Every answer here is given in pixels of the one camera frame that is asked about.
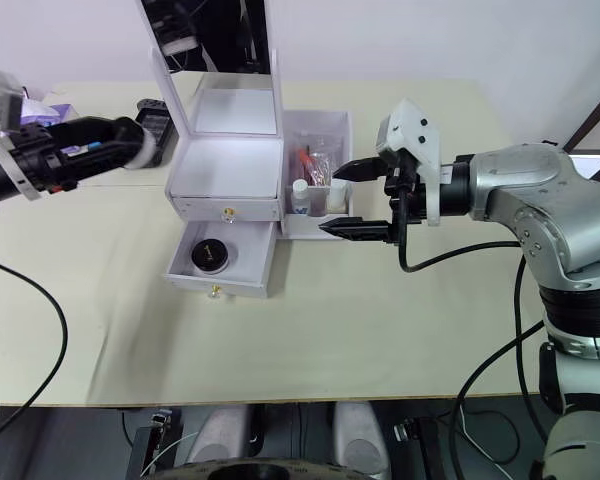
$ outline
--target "hinged lid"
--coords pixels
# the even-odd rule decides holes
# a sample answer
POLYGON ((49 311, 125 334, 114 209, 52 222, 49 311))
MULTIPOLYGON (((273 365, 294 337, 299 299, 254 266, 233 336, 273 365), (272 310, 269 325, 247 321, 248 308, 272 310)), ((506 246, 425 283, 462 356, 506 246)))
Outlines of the hinged lid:
POLYGON ((150 63, 180 137, 282 136, 268 5, 236 2, 232 11, 205 0, 137 3, 150 33, 150 63))

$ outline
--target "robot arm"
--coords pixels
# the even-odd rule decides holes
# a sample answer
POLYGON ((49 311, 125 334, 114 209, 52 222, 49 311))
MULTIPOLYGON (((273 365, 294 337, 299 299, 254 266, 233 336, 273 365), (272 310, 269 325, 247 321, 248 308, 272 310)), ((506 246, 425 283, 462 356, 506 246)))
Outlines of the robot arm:
POLYGON ((334 175, 385 176, 392 223, 338 218, 321 228, 350 240, 401 244, 408 223, 427 218, 436 225, 439 215, 469 214, 506 226, 546 310, 540 392, 564 414, 537 478, 600 478, 600 183, 581 177, 566 153, 545 144, 465 155, 438 167, 437 145, 421 148, 437 139, 431 121, 402 102, 381 124, 379 156, 350 162, 334 175))
POLYGON ((0 72, 0 201, 18 194, 35 200, 38 192, 73 190, 80 180, 114 168, 141 168, 155 150, 153 136, 130 118, 21 126, 21 106, 17 82, 0 72), (78 153, 66 153, 75 146, 78 153))

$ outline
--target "black cable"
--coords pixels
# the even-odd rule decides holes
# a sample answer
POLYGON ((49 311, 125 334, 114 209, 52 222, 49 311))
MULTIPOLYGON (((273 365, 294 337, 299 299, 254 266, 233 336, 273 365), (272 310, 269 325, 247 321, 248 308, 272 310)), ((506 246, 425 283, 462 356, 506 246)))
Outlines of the black cable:
POLYGON ((437 257, 430 258, 424 262, 418 263, 417 265, 410 266, 407 263, 407 219, 409 211, 409 202, 407 199, 407 192, 403 189, 398 192, 399 204, 398 204, 398 261, 400 262, 400 268, 407 273, 417 272, 424 268, 435 265, 436 263, 442 262, 449 258, 462 255, 464 253, 475 252, 477 250, 485 250, 488 248, 501 248, 501 247, 519 247, 520 244, 516 241, 502 241, 502 242, 486 242, 477 243, 475 245, 469 245, 468 247, 458 248, 452 250, 437 257))
MULTIPOLYGON (((518 271, 516 273, 516 284, 513 292, 513 315, 516 323, 516 336, 520 336, 522 333, 522 315, 520 314, 520 292, 522 290, 522 276, 524 275, 524 267, 527 265, 524 256, 520 259, 518 265, 518 271)), ((522 343, 516 344, 516 369, 518 370, 518 382, 520 383, 520 391, 522 392, 522 400, 524 400, 524 406, 527 408, 527 413, 531 422, 538 432, 542 443, 547 443, 547 432, 544 431, 540 419, 536 414, 533 404, 531 403, 531 397, 529 397, 529 390, 527 389, 527 381, 524 377, 524 364, 522 362, 522 343)))
POLYGON ((56 313, 58 314, 58 318, 60 319, 60 326, 62 327, 62 345, 60 346, 60 353, 58 354, 58 358, 56 360, 55 365, 51 369, 51 372, 49 372, 49 375, 47 375, 47 378, 45 378, 45 380, 40 384, 38 389, 33 393, 33 395, 31 395, 29 400, 27 400, 15 412, 13 412, 11 414, 11 416, 9 418, 7 418, 2 423, 2 425, 0 425, 0 434, 1 434, 11 424, 13 424, 13 422, 15 422, 27 410, 27 408, 29 408, 33 404, 33 402, 36 401, 36 399, 40 396, 40 394, 44 391, 44 389, 47 388, 47 385, 49 385, 51 380, 53 380, 53 377, 56 375, 56 373, 60 369, 60 366, 62 365, 62 361, 64 360, 64 356, 67 353, 67 343, 69 342, 69 330, 67 328, 67 320, 64 317, 62 308, 60 307, 60 305, 58 305, 58 302, 56 301, 56 299, 53 298, 53 296, 51 296, 51 294, 49 292, 47 292, 42 286, 40 286, 35 281, 31 280, 29 277, 26 277, 23 274, 10 269, 9 267, 5 267, 4 265, 0 264, 0 270, 2 270, 3 272, 7 272, 16 278, 19 278, 23 282, 28 283, 33 288, 38 290, 47 300, 49 300, 51 305, 53 305, 53 308, 56 310, 56 313))
POLYGON ((133 448, 133 442, 131 441, 131 437, 129 436, 129 431, 127 430, 127 422, 124 418, 124 411, 120 412, 120 420, 122 422, 122 433, 124 433, 124 438, 127 441, 127 444, 129 444, 129 446, 133 448))
MULTIPOLYGON (((469 391, 469 389, 471 388, 473 383, 476 381, 476 379, 480 375, 482 375, 482 372, 484 372, 487 368, 489 368, 489 366, 492 363, 494 363, 496 360, 498 360, 500 357, 502 357, 509 350, 514 348, 517 344, 522 343, 527 338, 529 338, 531 335, 540 331, 542 329, 542 327, 543 327, 543 323, 542 323, 542 321, 539 321, 533 327, 526 330, 522 335, 517 336, 516 338, 511 340, 509 343, 507 343, 506 345, 504 345, 503 347, 498 349, 494 354, 492 354, 489 358, 487 358, 484 362, 482 362, 478 368, 475 369, 475 371, 471 374, 471 376, 468 378, 468 380, 464 383, 464 385, 462 386, 462 389, 460 390, 460 393, 458 393, 458 396, 456 397, 455 401, 453 402, 453 408, 451 409, 451 418, 449 418, 449 423, 451 425, 454 425, 454 426, 456 425, 456 423, 458 421, 458 413, 460 412, 460 407, 464 403, 464 399, 467 396, 467 392, 469 391)), ((455 436, 455 432, 452 428, 449 429, 449 452, 451 455, 451 462, 453 463, 453 469, 456 473, 457 480, 464 480, 465 477, 464 477, 464 474, 462 473, 462 466, 460 465, 460 459, 458 457, 458 447, 456 445, 456 436, 455 436)))
POLYGON ((202 7, 204 7, 204 6, 207 4, 207 2, 208 2, 208 1, 209 1, 209 0, 202 0, 202 2, 200 2, 200 5, 198 5, 198 6, 197 6, 197 7, 196 7, 196 8, 193 10, 193 12, 191 12, 191 13, 189 14, 189 16, 190 16, 190 17, 193 17, 193 16, 194 16, 196 13, 198 13, 200 10, 202 10, 202 7))
MULTIPOLYGON (((503 459, 497 459, 496 457, 494 457, 493 455, 491 455, 491 458, 493 460, 491 460, 490 458, 487 458, 486 455, 484 453, 482 453, 480 450, 478 450, 478 448, 476 448, 476 446, 468 439, 466 438, 466 435, 464 434, 464 432, 462 430, 460 430, 459 428, 456 428, 456 433, 461 435, 467 442, 469 442, 469 444, 483 457, 487 458, 487 460, 493 461, 494 463, 497 463, 498 465, 509 465, 511 462, 513 462, 517 457, 518 454, 520 453, 520 447, 521 447, 521 440, 520 440, 520 432, 518 431, 518 429, 516 428, 515 423, 513 422, 513 420, 511 420, 511 418, 509 416, 507 416, 504 412, 501 412, 500 410, 476 410, 473 412, 470 412, 468 410, 464 410, 464 413, 466 416, 469 415, 497 415, 499 417, 501 417, 505 422, 507 422, 509 424, 509 426, 511 427, 511 430, 513 431, 513 435, 516 439, 516 445, 515 448, 513 450, 513 453, 511 453, 509 456, 503 458, 503 459)), ((443 425, 446 425, 447 427, 449 426, 449 424, 445 421, 442 420, 442 417, 445 417, 447 415, 451 414, 451 412, 445 412, 442 413, 440 415, 436 415, 435 416, 435 420, 441 422, 443 425)))

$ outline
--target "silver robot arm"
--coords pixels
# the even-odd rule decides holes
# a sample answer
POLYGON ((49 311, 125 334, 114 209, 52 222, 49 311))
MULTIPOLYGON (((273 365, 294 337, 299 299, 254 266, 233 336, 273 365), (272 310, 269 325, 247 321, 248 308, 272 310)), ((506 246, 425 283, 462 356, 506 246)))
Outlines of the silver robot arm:
POLYGON ((458 157, 439 167, 435 126, 409 102, 382 122, 379 156, 335 176, 386 176, 393 222, 342 218, 323 230, 350 240, 399 243, 400 226, 469 214, 506 226, 538 283, 549 342, 540 352, 540 392, 563 416, 551 431, 537 478, 600 478, 600 183, 546 144, 458 157), (428 149, 422 148, 428 143, 428 149), (401 195, 409 199, 400 218, 401 195))

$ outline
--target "white bottle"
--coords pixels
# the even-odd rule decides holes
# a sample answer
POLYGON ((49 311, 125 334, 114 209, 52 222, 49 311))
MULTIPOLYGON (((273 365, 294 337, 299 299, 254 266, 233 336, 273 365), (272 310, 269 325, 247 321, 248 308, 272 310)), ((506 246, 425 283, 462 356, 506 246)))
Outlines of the white bottle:
POLYGON ((293 213, 308 215, 311 207, 309 198, 309 184, 306 180, 299 178, 293 182, 293 192, 291 193, 291 210, 293 213))
POLYGON ((347 185, 349 182, 339 178, 331 179, 327 195, 327 213, 347 213, 347 185))

